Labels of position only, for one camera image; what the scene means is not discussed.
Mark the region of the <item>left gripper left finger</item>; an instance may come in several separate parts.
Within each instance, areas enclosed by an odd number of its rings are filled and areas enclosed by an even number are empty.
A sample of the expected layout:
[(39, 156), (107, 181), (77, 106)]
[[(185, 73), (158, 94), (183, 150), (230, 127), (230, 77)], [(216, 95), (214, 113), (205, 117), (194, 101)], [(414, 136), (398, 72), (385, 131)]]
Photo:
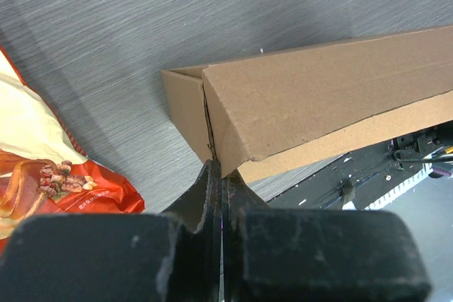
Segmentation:
[(220, 196), (208, 161), (160, 214), (29, 218), (1, 255), (1, 300), (217, 301)]

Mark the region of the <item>large brown cardboard box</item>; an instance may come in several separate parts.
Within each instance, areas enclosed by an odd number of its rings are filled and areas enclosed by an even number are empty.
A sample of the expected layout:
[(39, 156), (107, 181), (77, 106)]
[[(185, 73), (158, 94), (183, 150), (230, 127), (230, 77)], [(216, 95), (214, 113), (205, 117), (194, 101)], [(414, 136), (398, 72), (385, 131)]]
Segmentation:
[(452, 120), (449, 25), (161, 73), (202, 161), (253, 182)]

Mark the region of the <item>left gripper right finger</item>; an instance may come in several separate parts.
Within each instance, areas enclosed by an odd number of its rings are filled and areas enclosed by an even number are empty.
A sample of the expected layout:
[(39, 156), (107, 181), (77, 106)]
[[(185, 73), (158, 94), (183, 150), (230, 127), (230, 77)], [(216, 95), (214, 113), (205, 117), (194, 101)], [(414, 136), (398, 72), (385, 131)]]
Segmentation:
[(386, 211), (274, 209), (238, 171), (222, 180), (226, 301), (424, 301), (411, 232)]

